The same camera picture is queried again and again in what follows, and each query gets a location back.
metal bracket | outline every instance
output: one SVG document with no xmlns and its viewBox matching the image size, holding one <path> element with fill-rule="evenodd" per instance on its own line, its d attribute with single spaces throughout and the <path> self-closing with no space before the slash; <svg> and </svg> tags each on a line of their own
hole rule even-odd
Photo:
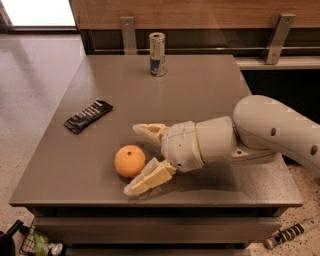
<svg viewBox="0 0 320 256">
<path fill-rule="evenodd" d="M 291 25 L 296 17 L 295 14 L 280 14 L 277 26 L 267 47 L 265 63 L 269 65 L 278 64 L 282 47 L 287 39 Z"/>
<path fill-rule="evenodd" d="M 134 17 L 120 17 L 122 40 L 125 55 L 137 54 L 136 31 Z"/>
</svg>

table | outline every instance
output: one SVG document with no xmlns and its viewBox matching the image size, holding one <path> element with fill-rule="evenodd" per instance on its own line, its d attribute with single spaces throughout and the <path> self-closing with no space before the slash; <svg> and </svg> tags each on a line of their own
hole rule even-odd
<svg viewBox="0 0 320 256">
<path fill-rule="evenodd" d="M 278 154 L 246 165 L 213 163 L 128 197 L 113 159 L 136 144 L 136 123 L 231 116 L 250 90 L 229 55 L 169 55 L 150 75 L 149 56 L 87 56 L 64 95 L 10 204 L 26 207 L 50 239 L 67 244 L 248 244 L 271 235 L 302 197 Z M 102 99 L 114 109 L 72 134 L 63 122 Z"/>
</svg>

can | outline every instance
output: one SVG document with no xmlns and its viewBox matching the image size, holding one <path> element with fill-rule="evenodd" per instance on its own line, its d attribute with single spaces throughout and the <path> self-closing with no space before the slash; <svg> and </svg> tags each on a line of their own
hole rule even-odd
<svg viewBox="0 0 320 256">
<path fill-rule="evenodd" d="M 150 69 L 153 76 L 163 76 L 165 67 L 166 35 L 160 32 L 150 34 Z"/>
</svg>

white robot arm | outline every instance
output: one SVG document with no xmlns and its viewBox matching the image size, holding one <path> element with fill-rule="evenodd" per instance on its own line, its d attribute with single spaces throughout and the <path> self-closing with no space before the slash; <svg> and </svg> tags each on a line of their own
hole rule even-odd
<svg viewBox="0 0 320 256">
<path fill-rule="evenodd" d="M 137 124 L 133 130 L 161 145 L 164 162 L 152 159 L 125 187 L 139 195 L 171 179 L 215 161 L 242 162 L 279 152 L 320 175 L 320 125 L 265 96 L 248 96 L 228 116 L 166 127 Z"/>
</svg>

floor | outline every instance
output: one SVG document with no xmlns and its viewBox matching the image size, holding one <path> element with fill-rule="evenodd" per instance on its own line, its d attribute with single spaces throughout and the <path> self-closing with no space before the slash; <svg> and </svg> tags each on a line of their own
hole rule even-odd
<svg viewBox="0 0 320 256">
<path fill-rule="evenodd" d="M 78 35 L 0 35 L 0 230 L 33 216 L 8 200 L 36 150 L 85 54 Z M 305 204 L 280 218 L 283 228 L 320 214 L 320 178 L 288 162 Z M 251 255 L 320 256 L 320 225 L 293 241 L 268 250 L 249 246 Z M 14 236 L 17 255 L 23 235 Z"/>
</svg>

